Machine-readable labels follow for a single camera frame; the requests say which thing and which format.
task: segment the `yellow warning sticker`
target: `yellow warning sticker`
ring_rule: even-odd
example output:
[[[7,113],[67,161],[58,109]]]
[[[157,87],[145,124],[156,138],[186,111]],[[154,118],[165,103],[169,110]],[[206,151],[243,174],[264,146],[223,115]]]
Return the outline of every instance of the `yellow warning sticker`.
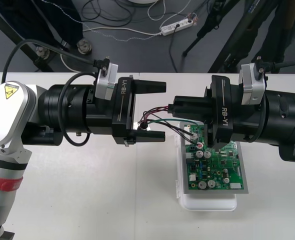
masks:
[[[5,97],[6,99],[9,99],[10,97],[13,96],[13,94],[15,94],[18,90],[19,90],[19,86],[15,86],[12,84],[5,84]]]

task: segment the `floor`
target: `floor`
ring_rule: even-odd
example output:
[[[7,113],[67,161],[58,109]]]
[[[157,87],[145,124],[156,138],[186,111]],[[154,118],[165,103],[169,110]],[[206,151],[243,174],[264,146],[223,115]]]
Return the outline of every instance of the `floor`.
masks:
[[[81,11],[82,6],[86,0],[73,0],[76,8]],[[178,12],[181,10],[188,0],[167,0],[166,12]],[[192,0],[190,5],[183,13],[189,13],[193,10],[200,0]],[[104,0],[100,2],[101,8],[109,13],[122,17],[126,12],[118,7],[113,0]],[[241,0],[235,8],[224,18],[218,30],[213,30],[202,39],[195,48],[190,52],[187,58],[182,60],[181,54],[186,47],[196,38],[197,32],[204,24],[207,13],[204,8],[196,26],[190,27],[175,34],[172,55],[179,72],[183,73],[206,73],[211,67],[212,63],[218,56],[225,42],[231,35],[238,21],[242,17],[244,8],[244,1]],[[151,15],[158,15],[163,12],[163,5],[156,4],[152,10]],[[260,49],[269,24],[273,19],[273,13],[263,23],[259,30],[259,35],[252,47],[249,57],[243,59],[241,64],[249,63],[252,57]],[[137,8],[134,19],[141,19],[147,17],[147,8]],[[172,18],[168,23],[181,20],[182,16]],[[127,28],[132,28],[139,31],[148,33],[157,33],[162,21],[152,21],[146,19],[145,21],[130,23]],[[96,23],[87,23],[89,27],[99,27]],[[58,34],[53,30],[56,38],[61,41]],[[128,38],[147,38],[148,36],[139,33],[123,30],[98,30],[98,32],[105,35],[114,36],[120,40]],[[109,56],[111,61],[119,65],[119,72],[132,72],[132,73],[173,73],[174,69],[171,65],[169,57],[169,45],[171,35],[169,36],[156,36],[147,40],[132,39],[128,42],[116,41],[112,37],[103,36],[97,32],[85,32],[84,36],[89,39],[93,45],[91,56],[86,56],[89,59],[103,59]],[[14,48],[14,44],[0,31],[0,72],[3,70],[4,64]],[[285,60],[295,60],[295,40],[293,44],[286,50]],[[75,62],[72,59],[66,59],[66,63],[77,71],[90,71],[91,67],[83,65],[82,63]],[[49,64],[55,72],[69,72],[69,70],[62,64],[60,57],[55,58]],[[32,62],[22,53],[18,52],[12,61],[9,71],[10,72],[34,72],[37,68]],[[284,68],[281,73],[295,74],[295,66]]]

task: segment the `white power strip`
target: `white power strip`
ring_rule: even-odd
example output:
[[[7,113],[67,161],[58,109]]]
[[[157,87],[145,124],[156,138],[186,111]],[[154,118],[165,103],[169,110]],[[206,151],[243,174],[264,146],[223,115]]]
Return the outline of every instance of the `white power strip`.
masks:
[[[175,32],[178,32],[183,29],[187,29],[187,28],[191,27],[192,25],[193,25],[193,21],[186,18],[181,21],[177,21],[175,23],[172,23],[170,25],[161,27],[161,33],[163,36],[167,36],[167,35],[172,34],[175,29],[176,29]]]

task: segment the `white table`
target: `white table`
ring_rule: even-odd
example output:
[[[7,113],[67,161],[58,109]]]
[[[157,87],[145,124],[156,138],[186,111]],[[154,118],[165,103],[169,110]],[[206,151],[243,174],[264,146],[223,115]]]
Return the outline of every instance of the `white table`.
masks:
[[[176,95],[203,96],[211,82],[211,74],[131,74],[167,82],[167,93],[137,96],[136,118]],[[72,75],[9,73],[7,80],[48,88]],[[226,76],[237,84],[237,74]],[[295,92],[295,75],[271,75],[268,89]],[[165,143],[125,148],[92,135],[80,148],[65,140],[28,146],[33,155],[5,230],[17,240],[295,240],[295,163],[282,161],[277,147],[241,143],[249,194],[237,196],[235,211],[192,212],[176,199],[175,133],[152,128],[166,131]]]

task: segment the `wire bundle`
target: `wire bundle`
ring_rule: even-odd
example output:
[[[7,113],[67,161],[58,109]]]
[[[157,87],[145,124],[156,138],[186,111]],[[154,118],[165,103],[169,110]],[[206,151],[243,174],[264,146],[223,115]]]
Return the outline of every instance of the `wire bundle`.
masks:
[[[190,140],[188,137],[186,137],[184,134],[187,134],[189,136],[193,136],[192,133],[185,131],[184,129],[181,129],[177,126],[174,126],[172,124],[170,124],[168,121],[179,121],[179,122],[189,122],[189,123],[193,123],[195,125],[198,125],[196,122],[194,121],[190,121],[190,120],[185,120],[185,119],[174,119],[174,118],[169,118],[169,119],[162,119],[161,117],[155,115],[155,113],[159,113],[159,112],[167,112],[168,111],[168,106],[158,106],[158,107],[154,107],[148,111],[143,112],[143,116],[141,118],[141,120],[138,122],[139,124],[160,124],[163,126],[168,127],[169,129],[173,130],[174,132],[176,132],[178,135],[180,135],[184,140],[188,141],[191,144],[194,144],[195,142],[193,142],[192,140]],[[155,119],[148,119],[149,116],[154,116],[156,118],[158,118],[157,120]]]

